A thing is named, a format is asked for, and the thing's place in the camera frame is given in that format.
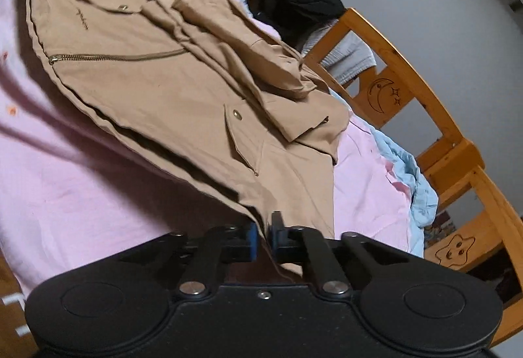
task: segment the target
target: pink fabric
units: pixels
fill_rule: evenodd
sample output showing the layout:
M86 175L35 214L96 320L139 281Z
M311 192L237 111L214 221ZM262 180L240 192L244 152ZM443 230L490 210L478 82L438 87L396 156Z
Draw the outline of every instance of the pink fabric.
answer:
M383 182L392 179L390 170L387 175L376 143L353 121L334 171L336 233L359 231L406 250L400 220L407 224L408 215L396 184ZM32 50L25 0L0 0L0 248L25 294L56 274L171 230L197 236L242 221L79 112Z
M409 251L411 194L372 133L353 115L338 146L334 167L334 231L357 232Z

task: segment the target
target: star carving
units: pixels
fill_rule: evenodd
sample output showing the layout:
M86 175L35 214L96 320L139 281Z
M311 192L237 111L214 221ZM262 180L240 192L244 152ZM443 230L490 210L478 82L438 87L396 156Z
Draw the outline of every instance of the star carving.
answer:
M436 252L436 258L439 259L439 263L444 267L461 267L466 264L468 252L475 240L475 237L464 239L460 234L456 234L447 246Z
M401 106L401 100L399 98L399 88L393 88L391 87L391 96L394 98L394 104L396 106Z

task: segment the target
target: wooden bed frame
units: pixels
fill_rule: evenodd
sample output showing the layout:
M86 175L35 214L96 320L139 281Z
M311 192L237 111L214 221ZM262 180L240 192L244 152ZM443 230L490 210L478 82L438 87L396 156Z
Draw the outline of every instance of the wooden bed frame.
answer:
M320 66L322 59L350 31L354 31L386 63L359 76L359 92L351 97ZM425 250L425 258L458 271L470 271L505 248L520 286L523 286L523 222L496 185L486 175L478 149L459 130L443 104L399 51L356 10L348 9L305 56L305 63L349 103L361 118L381 128L416 99L441 131L441 137L417 158L423 174L439 196L441 211L473 189L484 211L442 241ZM389 94L376 96L376 90ZM0 356L27 358L36 344L25 329L20 286L0 253ZM523 298L507 304L492 346L523 329Z
M354 31L385 62L359 76L359 91L351 97L320 62L350 31ZM354 112L376 128L416 99L441 131L441 137L417 158L423 174L439 197L438 211L471 189L484 210L472 221L425 250L425 259L458 271L470 271L505 248L523 289L523 222L485 173L478 149L459 130L443 104L399 51L356 10L347 9L327 34L305 56L305 63L349 103ZM375 90L387 88L385 100ZM503 319L492 346L523 329L523 297L505 304Z

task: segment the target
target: zipper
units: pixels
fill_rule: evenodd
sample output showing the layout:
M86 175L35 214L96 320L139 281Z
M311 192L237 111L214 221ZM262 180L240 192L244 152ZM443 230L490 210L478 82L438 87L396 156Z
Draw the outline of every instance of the zipper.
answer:
M134 56L118 56L114 54L53 54L49 57L49 64L54 64L57 61L71 60L71 61L144 61L163 59L164 57L177 56L178 54L187 53L184 48L174 50L172 52L152 53L152 54L137 54Z

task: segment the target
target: zipper pull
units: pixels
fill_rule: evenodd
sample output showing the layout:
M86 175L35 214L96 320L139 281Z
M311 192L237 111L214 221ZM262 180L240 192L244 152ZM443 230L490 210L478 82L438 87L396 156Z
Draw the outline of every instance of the zipper pull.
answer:
M64 56L62 54L55 54L55 55L49 57L49 64L52 65L53 63L62 60L63 57Z

